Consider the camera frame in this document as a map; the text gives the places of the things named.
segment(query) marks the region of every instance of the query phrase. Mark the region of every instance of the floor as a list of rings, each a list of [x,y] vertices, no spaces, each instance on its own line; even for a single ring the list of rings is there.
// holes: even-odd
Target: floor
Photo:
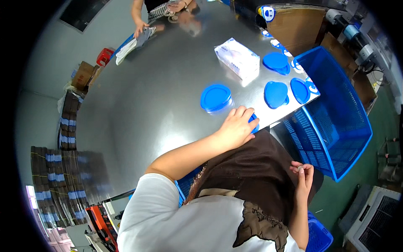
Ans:
[[[349,205],[356,185],[377,184],[378,172],[375,155],[385,137],[398,137],[399,117],[391,101],[390,90],[387,87],[381,87],[378,91],[378,99],[368,116],[373,131],[373,137],[368,147],[340,182],[336,183],[325,176],[320,191],[309,206],[309,210],[333,235],[334,242],[328,251],[341,247],[343,234],[337,226],[337,221]]]

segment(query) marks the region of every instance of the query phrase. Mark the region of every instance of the stainless steel table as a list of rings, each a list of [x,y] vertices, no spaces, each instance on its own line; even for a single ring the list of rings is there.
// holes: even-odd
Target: stainless steel table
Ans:
[[[268,81],[289,86],[294,77],[305,79],[305,72],[291,69],[283,76],[261,64],[259,76],[245,85],[220,64],[214,46],[231,37],[261,59],[280,50],[254,24],[235,18],[228,6],[198,3],[201,11],[195,22],[200,22],[196,24],[202,30],[197,36],[162,20],[163,32],[131,52],[119,66],[109,62],[88,92],[77,116],[77,149],[84,151],[80,172],[90,204],[136,188],[154,159],[212,134],[231,108],[253,107],[263,129],[302,106],[289,87],[289,104],[272,110],[263,92]],[[213,81],[226,84],[233,98],[231,106],[215,115],[200,107],[200,95]],[[310,101],[316,97],[311,94]]]

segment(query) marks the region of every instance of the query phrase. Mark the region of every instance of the red plastic stool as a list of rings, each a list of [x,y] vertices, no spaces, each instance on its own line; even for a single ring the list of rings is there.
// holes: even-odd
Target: red plastic stool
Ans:
[[[114,53],[114,51],[109,50],[108,48],[102,49],[101,53],[97,57],[97,64],[100,66],[106,66],[106,64],[110,60],[110,56]]]

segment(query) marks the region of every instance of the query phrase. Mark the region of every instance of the white box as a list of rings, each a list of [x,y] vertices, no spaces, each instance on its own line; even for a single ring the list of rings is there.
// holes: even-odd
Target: white box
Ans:
[[[217,58],[232,69],[242,80],[259,71],[260,57],[230,38],[214,48]]]

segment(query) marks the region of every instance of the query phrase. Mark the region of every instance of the white t-shirt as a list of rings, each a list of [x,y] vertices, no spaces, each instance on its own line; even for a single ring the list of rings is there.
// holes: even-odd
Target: white t-shirt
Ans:
[[[118,249],[134,251],[276,251],[274,241],[251,237],[233,248],[243,200],[204,196],[179,208],[179,192],[165,176],[142,176],[120,222]],[[300,252],[288,234],[284,252]]]

